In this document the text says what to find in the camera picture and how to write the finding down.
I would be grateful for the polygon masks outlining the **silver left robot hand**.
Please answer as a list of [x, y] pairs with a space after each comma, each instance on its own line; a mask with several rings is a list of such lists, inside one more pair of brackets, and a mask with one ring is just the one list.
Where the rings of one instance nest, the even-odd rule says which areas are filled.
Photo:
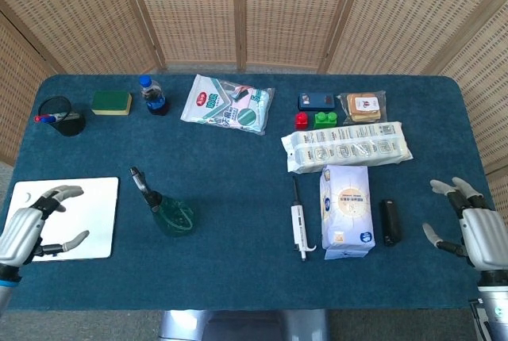
[[29, 207], [18, 209], [1, 234], [1, 264], [21, 267], [31, 263], [34, 256], [58, 255], [77, 248], [90, 235], [88, 230], [63, 244], [40, 245], [40, 235], [53, 212], [65, 211], [61, 202], [80, 195], [83, 195], [81, 186], [57, 186], [43, 193]]

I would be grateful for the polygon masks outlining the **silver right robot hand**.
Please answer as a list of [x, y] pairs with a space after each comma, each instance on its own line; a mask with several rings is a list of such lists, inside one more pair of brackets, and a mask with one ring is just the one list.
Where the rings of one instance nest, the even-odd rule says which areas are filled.
[[455, 211], [463, 243], [443, 240], [428, 223], [422, 225], [427, 240], [437, 249], [469, 259], [478, 271], [507, 269], [507, 227], [501, 215], [491, 209], [486, 198], [461, 178], [452, 184], [433, 179], [434, 193], [448, 198]]

